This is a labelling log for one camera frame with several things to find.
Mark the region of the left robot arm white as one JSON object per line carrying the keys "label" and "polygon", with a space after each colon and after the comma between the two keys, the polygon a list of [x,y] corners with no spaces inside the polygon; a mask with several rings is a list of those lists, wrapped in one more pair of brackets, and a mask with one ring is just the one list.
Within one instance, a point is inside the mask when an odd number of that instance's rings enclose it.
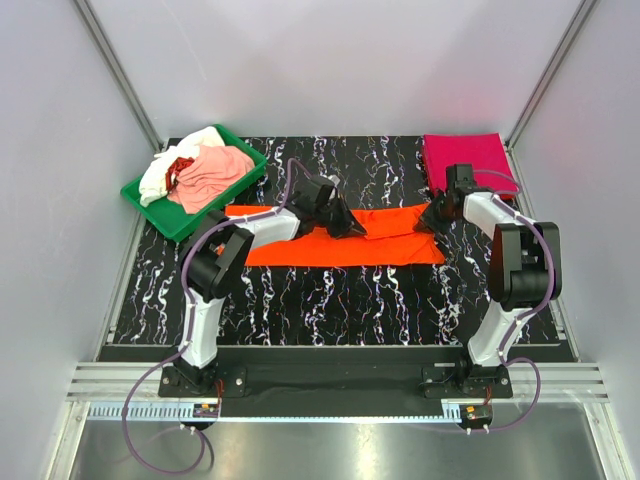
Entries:
{"label": "left robot arm white", "polygon": [[251,251],[302,238],[316,227],[332,239],[367,235],[332,177],[307,178],[299,190],[287,191],[280,205],[262,213],[206,215],[180,257],[186,310],[179,356],[172,363],[190,393],[203,396],[215,386],[221,313]]}

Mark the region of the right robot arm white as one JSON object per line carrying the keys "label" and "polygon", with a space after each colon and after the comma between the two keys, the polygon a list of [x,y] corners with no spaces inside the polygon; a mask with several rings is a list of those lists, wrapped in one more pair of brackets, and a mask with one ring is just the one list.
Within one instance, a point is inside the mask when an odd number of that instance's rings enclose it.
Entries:
{"label": "right robot arm white", "polygon": [[562,289],[560,233],[553,222],[537,222],[481,187],[470,164],[446,168],[446,188],[420,215],[414,230],[444,234],[465,220],[492,241],[488,309],[476,333],[451,367],[423,369],[428,398],[508,396],[508,352],[527,322]]}

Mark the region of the orange t-shirt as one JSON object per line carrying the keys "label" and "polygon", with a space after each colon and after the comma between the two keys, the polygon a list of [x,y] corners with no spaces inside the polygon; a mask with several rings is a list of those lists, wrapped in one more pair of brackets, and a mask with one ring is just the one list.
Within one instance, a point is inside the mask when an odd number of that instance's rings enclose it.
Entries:
{"label": "orange t-shirt", "polygon": [[251,251],[251,267],[360,267],[439,265],[445,260],[430,233],[414,229],[425,206],[355,210],[354,216],[367,235],[345,239],[330,237],[316,227],[300,238],[276,242]]}

